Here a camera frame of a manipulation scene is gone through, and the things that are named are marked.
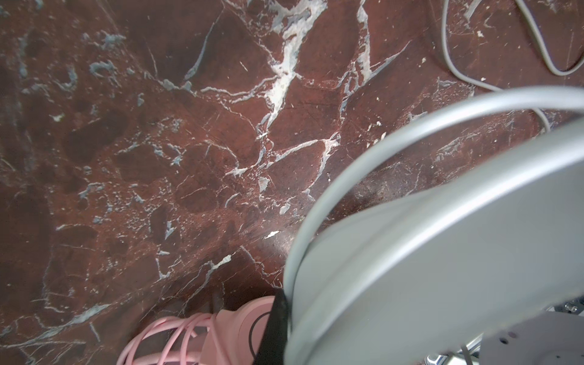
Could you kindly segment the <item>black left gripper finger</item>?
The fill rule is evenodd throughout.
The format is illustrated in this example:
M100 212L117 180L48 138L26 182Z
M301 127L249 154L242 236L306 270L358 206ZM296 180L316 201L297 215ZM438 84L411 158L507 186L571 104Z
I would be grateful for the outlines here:
M266 330L253 356L253 365L284 364L289 333L290 308L282 289L278 289L268 315Z

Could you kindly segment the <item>pink headphones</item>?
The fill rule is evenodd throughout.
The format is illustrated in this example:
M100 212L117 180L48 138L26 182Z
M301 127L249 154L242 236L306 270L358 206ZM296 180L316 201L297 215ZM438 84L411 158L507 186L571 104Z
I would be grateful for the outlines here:
M155 320L122 350L118 364L251 364L266 331L274 296L250 301L238 310L195 313ZM163 348L138 356L145 340L170 333Z

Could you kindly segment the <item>white grey headphones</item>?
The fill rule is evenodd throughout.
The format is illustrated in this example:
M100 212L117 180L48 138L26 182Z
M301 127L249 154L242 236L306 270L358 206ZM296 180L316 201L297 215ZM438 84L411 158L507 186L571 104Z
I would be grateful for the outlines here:
M285 364L413 364L583 293L583 121L451 182L321 224L369 172L491 114L583 112L583 90L484 94L397 130L354 161L301 225L284 270Z

